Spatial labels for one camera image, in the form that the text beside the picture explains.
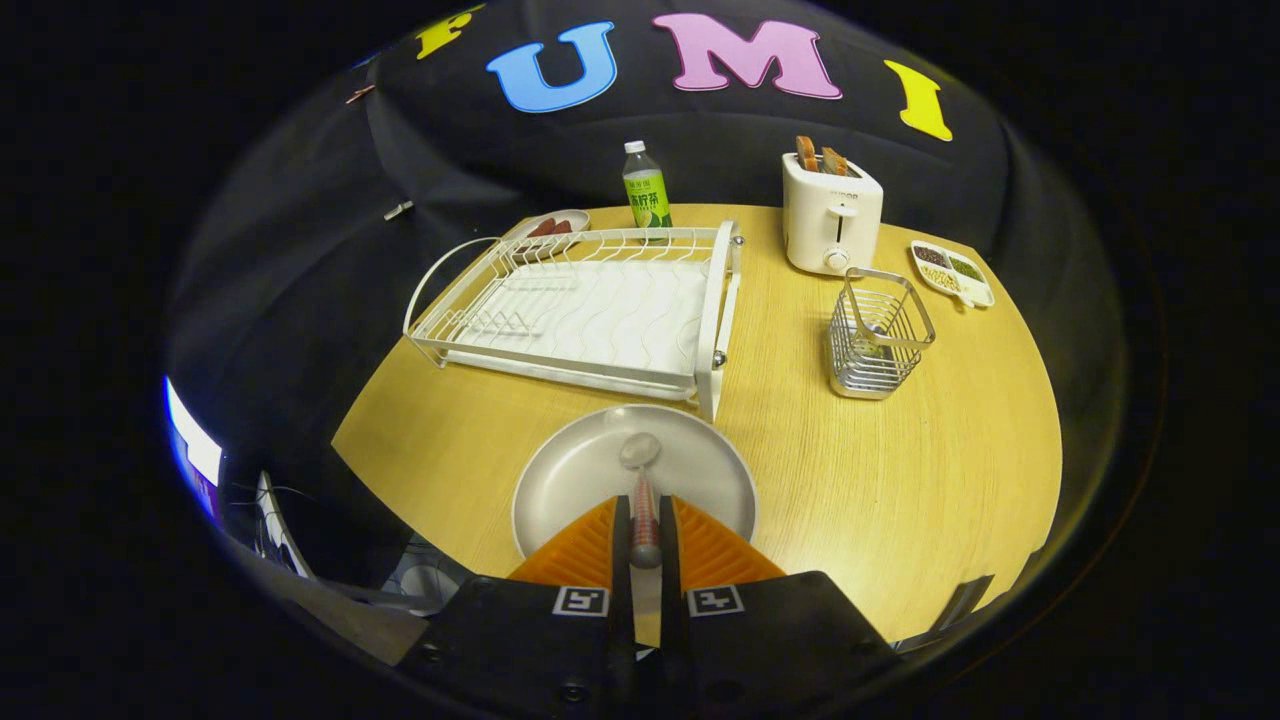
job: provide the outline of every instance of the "blue letter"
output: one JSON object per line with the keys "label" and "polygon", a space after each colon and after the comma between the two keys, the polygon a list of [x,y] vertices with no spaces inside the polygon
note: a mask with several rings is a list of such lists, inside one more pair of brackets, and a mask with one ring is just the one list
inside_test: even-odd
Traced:
{"label": "blue letter", "polygon": [[543,79],[538,67],[538,54],[541,42],[521,45],[503,53],[485,65],[485,69],[498,76],[502,92],[511,106],[525,113],[550,113],[573,105],[581,105],[604,92],[618,77],[618,65],[613,61],[613,51],[604,33],[613,29],[613,23],[589,23],[567,29],[557,38],[572,42],[577,59],[582,63],[582,77],[568,85],[552,87]]}

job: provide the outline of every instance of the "letter m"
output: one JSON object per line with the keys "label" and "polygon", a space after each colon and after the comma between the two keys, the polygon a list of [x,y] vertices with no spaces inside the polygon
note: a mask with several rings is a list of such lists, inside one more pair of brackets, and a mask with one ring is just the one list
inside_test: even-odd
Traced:
{"label": "letter m", "polygon": [[792,95],[838,100],[844,94],[827,77],[818,55],[818,33],[800,26],[765,20],[751,40],[701,13],[658,15],[653,24],[671,31],[684,72],[676,87],[689,91],[722,90],[727,77],[712,67],[716,55],[748,87],[759,87],[774,60],[778,76],[773,86]]}

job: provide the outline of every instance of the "metal wire basket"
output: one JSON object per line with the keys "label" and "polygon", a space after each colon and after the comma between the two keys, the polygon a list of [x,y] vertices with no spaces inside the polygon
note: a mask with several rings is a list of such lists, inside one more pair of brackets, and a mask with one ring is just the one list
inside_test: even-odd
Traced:
{"label": "metal wire basket", "polygon": [[849,268],[827,332],[831,387],[845,397],[888,397],[934,337],[929,313],[910,281]]}

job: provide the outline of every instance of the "plastic bottle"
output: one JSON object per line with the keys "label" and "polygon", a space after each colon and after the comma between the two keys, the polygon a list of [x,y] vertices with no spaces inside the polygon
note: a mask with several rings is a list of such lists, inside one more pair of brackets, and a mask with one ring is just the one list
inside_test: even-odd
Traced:
{"label": "plastic bottle", "polygon": [[644,151],[644,141],[634,140],[622,146],[627,161],[622,165],[622,182],[627,188],[627,201],[637,228],[669,228],[671,205],[667,202],[667,184],[662,168]]}

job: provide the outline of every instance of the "round table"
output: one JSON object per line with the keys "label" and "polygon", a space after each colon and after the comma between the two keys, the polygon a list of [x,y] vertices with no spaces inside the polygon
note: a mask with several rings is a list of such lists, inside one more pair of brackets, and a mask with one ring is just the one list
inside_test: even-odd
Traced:
{"label": "round table", "polygon": [[[626,206],[589,213],[593,229],[632,222]],[[827,573],[888,642],[927,632],[960,583],[993,575],[978,607],[1009,589],[1048,534],[1062,446],[1036,342],[982,258],[881,225],[873,266],[911,279],[937,340],[888,398],[844,398],[828,386],[823,355],[842,281],[787,263],[781,209],[672,205],[672,215],[684,227],[736,219],[746,238],[714,424],[755,478],[751,544],[787,573]],[[929,290],[911,240],[974,259],[996,304],[968,309]],[[476,573],[506,577],[521,562],[511,502],[525,464],[561,427],[627,402],[654,401],[440,369],[401,338],[333,446],[422,537]],[[636,639],[657,646],[658,626],[657,615],[637,616]]]}

